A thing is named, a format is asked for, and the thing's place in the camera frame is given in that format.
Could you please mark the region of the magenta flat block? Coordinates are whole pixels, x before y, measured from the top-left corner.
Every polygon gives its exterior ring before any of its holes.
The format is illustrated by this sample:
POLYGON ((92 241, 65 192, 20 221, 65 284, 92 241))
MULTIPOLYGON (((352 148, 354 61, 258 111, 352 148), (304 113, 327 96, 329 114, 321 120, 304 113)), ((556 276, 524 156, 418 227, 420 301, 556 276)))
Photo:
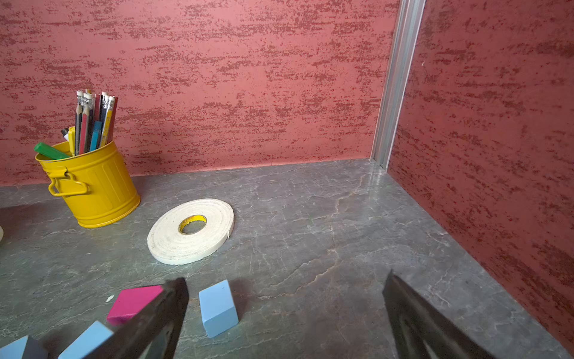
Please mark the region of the magenta flat block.
POLYGON ((107 315, 108 323, 113 326, 127 323, 162 291, 163 288, 160 285, 122 290, 107 315))

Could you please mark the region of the yellow metal pencil bucket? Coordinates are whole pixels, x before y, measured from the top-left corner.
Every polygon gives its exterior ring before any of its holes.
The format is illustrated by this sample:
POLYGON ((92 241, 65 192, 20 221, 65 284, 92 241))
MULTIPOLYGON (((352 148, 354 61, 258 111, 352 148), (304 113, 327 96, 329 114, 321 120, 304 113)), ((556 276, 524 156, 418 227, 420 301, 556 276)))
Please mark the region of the yellow metal pencil bucket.
POLYGON ((38 153, 35 160, 50 179, 51 195, 66 202, 82 227, 113 224, 141 202, 115 142, 67 159, 51 160, 38 153))

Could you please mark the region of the bundle of pencils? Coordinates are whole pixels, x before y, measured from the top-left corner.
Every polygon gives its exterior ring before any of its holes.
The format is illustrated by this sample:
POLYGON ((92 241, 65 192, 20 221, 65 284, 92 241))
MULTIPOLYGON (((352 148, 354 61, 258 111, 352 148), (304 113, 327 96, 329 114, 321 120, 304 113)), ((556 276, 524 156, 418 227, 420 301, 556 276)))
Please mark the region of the bundle of pencils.
POLYGON ((61 130, 71 156, 96 151, 112 142, 118 101, 118 97, 104 91, 76 91, 74 124, 61 130))

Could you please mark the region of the green marker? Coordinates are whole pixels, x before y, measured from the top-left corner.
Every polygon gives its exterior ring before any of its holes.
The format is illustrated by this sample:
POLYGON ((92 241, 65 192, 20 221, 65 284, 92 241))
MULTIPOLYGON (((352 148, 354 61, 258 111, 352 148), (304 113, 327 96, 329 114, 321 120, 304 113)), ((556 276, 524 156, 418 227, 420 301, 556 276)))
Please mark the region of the green marker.
POLYGON ((34 146, 34 151, 50 160, 68 159, 70 155, 52 146, 40 142, 34 146))

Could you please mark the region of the white tape roll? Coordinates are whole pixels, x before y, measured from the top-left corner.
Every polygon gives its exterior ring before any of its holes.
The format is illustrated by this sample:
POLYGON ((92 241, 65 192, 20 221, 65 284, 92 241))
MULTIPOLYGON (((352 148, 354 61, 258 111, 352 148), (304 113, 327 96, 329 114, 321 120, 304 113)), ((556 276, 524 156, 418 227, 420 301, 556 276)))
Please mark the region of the white tape roll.
POLYGON ((166 212, 152 226, 147 245, 167 265, 186 265, 215 253, 230 238, 233 208, 213 198, 192 200, 166 212))

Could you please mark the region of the light blue cube block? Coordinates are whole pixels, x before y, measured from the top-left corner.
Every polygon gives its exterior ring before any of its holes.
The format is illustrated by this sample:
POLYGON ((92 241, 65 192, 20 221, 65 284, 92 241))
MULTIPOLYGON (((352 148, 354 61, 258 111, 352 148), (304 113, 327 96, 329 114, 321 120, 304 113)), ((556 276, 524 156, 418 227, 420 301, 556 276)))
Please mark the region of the light blue cube block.
POLYGON ((207 337, 214 338, 239 324, 228 280, 201 290, 199 299, 202 323, 207 337))

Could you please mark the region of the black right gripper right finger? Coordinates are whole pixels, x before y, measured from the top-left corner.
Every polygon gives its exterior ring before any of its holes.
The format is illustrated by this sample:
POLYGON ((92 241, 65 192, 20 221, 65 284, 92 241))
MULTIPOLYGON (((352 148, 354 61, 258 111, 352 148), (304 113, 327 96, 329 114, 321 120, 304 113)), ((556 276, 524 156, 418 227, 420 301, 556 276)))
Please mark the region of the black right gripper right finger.
POLYGON ((393 272, 383 296, 400 358, 493 357, 393 272))

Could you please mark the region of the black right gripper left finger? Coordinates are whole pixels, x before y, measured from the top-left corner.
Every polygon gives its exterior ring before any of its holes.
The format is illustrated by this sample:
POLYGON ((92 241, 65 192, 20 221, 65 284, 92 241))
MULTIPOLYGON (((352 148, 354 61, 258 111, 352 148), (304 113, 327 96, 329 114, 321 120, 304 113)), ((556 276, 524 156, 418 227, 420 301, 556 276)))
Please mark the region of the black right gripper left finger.
POLYGON ((173 358, 188 307, 185 278, 167 281, 162 292, 87 358, 173 358))

